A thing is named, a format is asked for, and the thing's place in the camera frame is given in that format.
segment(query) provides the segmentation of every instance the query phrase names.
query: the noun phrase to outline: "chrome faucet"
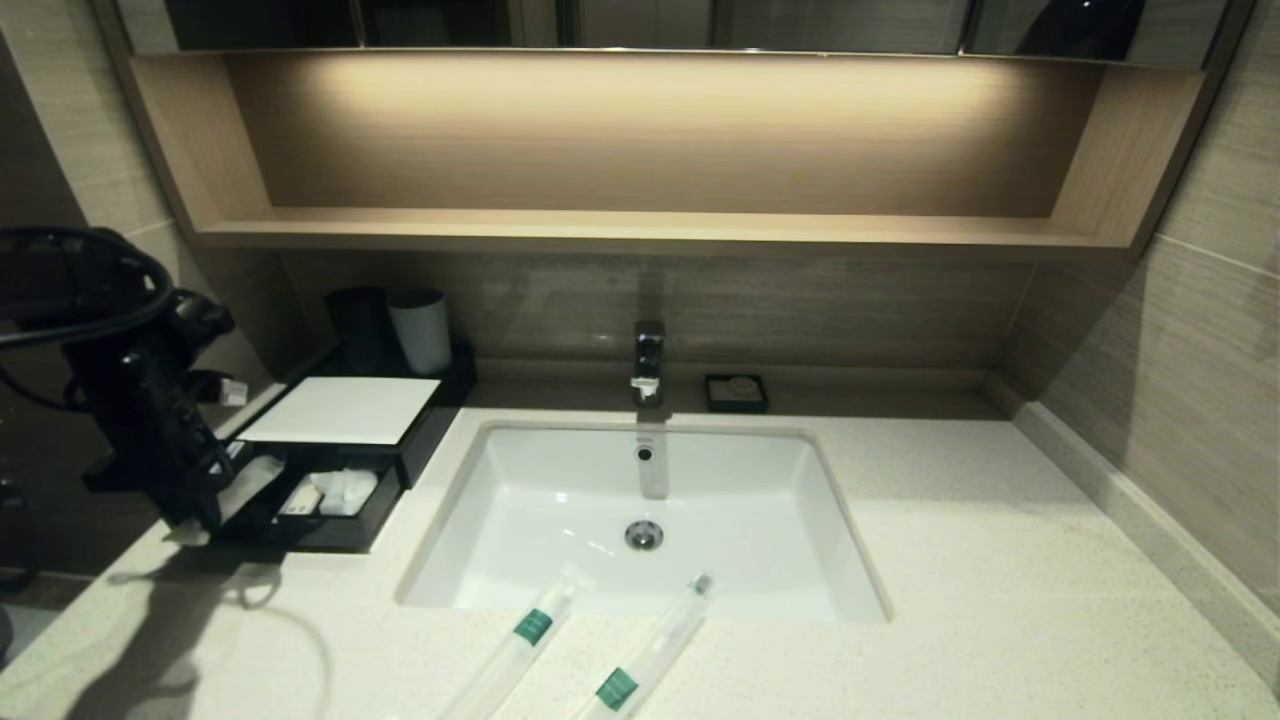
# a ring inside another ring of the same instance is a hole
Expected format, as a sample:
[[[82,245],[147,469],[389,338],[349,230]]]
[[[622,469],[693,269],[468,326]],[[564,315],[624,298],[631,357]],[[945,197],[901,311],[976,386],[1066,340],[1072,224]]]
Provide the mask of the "chrome faucet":
[[[658,320],[636,323],[636,366],[631,377],[631,400],[636,407],[662,405],[662,346],[667,329]]]

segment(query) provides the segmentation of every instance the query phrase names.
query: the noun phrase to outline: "baseboard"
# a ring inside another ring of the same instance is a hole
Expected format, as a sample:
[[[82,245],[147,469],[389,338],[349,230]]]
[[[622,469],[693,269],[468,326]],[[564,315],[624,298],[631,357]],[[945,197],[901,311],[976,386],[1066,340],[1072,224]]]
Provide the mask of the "baseboard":
[[[987,400],[1066,474],[1190,600],[1280,697],[1280,618],[1066,423],[995,373]]]

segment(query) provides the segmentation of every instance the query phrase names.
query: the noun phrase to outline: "sink drain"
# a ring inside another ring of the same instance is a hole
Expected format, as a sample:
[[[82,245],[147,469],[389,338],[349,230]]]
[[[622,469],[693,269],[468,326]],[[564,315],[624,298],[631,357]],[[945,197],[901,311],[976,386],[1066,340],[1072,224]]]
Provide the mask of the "sink drain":
[[[649,520],[637,520],[627,525],[627,544],[632,550],[650,551],[658,550],[662,544],[662,527]]]

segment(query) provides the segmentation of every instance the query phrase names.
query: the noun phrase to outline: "mirror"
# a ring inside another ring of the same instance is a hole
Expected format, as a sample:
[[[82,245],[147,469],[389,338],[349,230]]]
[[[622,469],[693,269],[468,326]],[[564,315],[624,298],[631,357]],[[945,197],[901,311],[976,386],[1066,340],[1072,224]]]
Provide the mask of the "mirror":
[[[140,55],[358,47],[349,0],[118,0]]]
[[[1228,0],[978,0],[966,53],[1199,69]]]
[[[360,0],[372,47],[952,55],[966,0]]]

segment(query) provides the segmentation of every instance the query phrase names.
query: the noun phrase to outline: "sink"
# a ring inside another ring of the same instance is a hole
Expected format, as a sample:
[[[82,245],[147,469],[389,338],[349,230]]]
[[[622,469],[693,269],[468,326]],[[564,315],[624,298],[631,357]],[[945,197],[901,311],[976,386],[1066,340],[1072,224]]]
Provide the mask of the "sink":
[[[666,500],[641,495],[643,473]],[[822,454],[783,434],[490,427],[399,601],[524,610],[564,562],[596,585],[579,612],[659,614],[705,570],[712,616],[887,620]]]

